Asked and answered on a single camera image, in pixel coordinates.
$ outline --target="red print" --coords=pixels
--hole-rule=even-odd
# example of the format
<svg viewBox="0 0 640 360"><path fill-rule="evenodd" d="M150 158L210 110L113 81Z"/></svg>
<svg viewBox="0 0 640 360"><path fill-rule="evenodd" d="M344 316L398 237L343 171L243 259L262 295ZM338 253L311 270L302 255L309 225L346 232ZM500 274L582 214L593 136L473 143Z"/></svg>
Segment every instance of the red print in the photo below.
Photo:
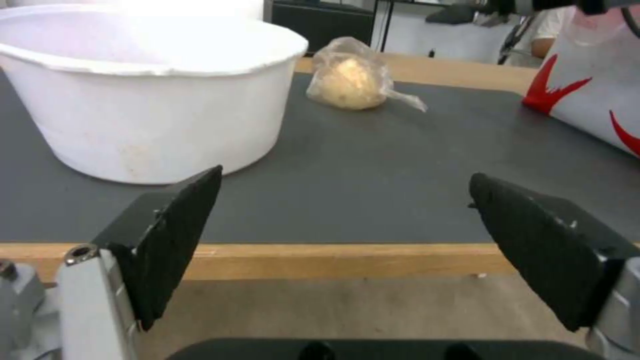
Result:
<svg viewBox="0 0 640 360"><path fill-rule="evenodd" d="M616 114L613 111L609 110L609 115L611 116L611 124L613 124L613 129L616 131L616 134L622 140L622 142L629 148L634 154L640 156L640 138L636 138L630 133L626 132L622 126L618 123L618 119L616 119Z"/></svg>
<svg viewBox="0 0 640 360"><path fill-rule="evenodd" d="M591 78L576 81L564 88L548 88L549 77L551 76L551 70L558 60L558 55L555 54L547 60L542 66L536 77L531 83L527 96L522 101L526 106L540 111L543 114L549 115L551 109L565 96L583 87Z"/></svg>

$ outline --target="gray tabletop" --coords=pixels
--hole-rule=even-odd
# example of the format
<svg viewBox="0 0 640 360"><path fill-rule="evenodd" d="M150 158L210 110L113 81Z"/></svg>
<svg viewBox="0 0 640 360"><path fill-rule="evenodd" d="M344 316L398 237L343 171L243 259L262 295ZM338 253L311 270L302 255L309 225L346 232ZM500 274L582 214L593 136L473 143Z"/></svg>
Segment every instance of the gray tabletop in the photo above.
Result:
<svg viewBox="0 0 640 360"><path fill-rule="evenodd" d="M224 178L204 242L488 242L467 209L474 172L567 197L640 238L640 161L522 108L518 95L404 83L427 113L394 101L348 112L307 100L308 82L294 78L275 148ZM0 181L4 242L90 241L154 189L60 163L4 77Z"/></svg>

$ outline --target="person's arm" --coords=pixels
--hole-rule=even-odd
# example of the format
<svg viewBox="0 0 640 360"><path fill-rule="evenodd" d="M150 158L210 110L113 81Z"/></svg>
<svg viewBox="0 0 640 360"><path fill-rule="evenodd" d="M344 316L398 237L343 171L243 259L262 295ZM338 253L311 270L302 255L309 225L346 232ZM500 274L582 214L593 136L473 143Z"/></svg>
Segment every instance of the person's arm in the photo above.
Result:
<svg viewBox="0 0 640 360"><path fill-rule="evenodd" d="M531 41L531 54L544 59L554 45L564 19L564 10L548 10L543 14L544 18Z"/></svg>
<svg viewBox="0 0 640 360"><path fill-rule="evenodd" d="M554 38L537 38L531 42L531 54L544 59L556 40Z"/></svg>

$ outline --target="black cabinet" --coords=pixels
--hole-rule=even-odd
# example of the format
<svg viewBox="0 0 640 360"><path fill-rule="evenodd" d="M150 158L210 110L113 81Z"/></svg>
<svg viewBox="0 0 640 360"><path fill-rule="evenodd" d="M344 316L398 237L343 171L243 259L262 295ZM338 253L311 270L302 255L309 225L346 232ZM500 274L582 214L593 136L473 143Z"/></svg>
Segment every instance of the black cabinet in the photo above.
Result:
<svg viewBox="0 0 640 360"><path fill-rule="evenodd" d="M320 0L273 0L266 20L307 38L307 55L313 55L337 37L354 37L370 45L376 7L367 10Z"/></svg>

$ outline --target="white bag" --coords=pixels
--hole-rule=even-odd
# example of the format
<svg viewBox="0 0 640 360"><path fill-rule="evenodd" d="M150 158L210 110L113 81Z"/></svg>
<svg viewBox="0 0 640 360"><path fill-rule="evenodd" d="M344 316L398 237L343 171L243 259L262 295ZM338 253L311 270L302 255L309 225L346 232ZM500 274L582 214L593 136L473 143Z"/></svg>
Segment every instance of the white bag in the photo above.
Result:
<svg viewBox="0 0 640 360"><path fill-rule="evenodd" d="M523 103L640 157L640 38L620 9L566 16Z"/></svg>

